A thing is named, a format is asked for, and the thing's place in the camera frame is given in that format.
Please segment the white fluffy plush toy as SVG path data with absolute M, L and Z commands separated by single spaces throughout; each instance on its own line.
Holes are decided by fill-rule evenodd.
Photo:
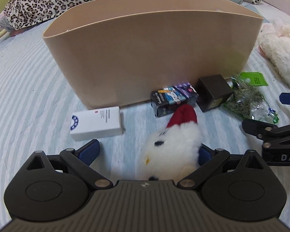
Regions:
M 290 23 L 274 21 L 262 24 L 257 46 L 290 87 Z

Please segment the pink floral pillow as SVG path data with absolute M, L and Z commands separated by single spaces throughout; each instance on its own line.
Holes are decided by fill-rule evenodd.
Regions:
M 15 33 L 15 30 L 10 26 L 4 11 L 0 13 L 0 31 L 6 30 L 9 33 Z

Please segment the white medicine box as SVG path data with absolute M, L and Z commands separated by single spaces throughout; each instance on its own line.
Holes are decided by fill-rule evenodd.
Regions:
M 75 141 L 122 135 L 120 108 L 115 106 L 74 112 L 70 135 Z

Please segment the dark colourful small box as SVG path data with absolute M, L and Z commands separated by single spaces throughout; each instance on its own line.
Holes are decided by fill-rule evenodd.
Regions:
M 184 104 L 194 106 L 198 96 L 194 87 L 189 82 L 185 82 L 152 91 L 150 100 L 155 117 L 163 117 L 173 114 Z

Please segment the beige plastic storage basket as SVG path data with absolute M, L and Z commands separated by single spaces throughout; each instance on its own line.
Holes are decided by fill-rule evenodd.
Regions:
M 43 39 L 80 101 L 95 109 L 240 72 L 262 22 L 228 0 L 94 0 L 64 12 Z

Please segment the green snack packet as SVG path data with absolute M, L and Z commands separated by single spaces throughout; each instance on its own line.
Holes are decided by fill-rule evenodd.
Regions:
M 256 87 L 245 81 L 240 75 L 231 77 L 232 95 L 222 103 L 222 109 L 239 120 L 252 119 L 277 124 L 279 116 L 270 107 L 265 96 Z

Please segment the white chicken plush toy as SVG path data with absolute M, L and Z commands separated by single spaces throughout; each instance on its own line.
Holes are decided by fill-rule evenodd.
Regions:
M 147 138 L 138 159 L 137 179 L 179 182 L 198 168 L 202 137 L 194 108 L 180 106 L 164 129 Z

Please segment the black cube box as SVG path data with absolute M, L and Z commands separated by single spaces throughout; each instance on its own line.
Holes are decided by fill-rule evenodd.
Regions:
M 199 96 L 197 104 L 202 112 L 219 107 L 234 93 L 221 75 L 200 78 L 196 84 L 195 91 Z

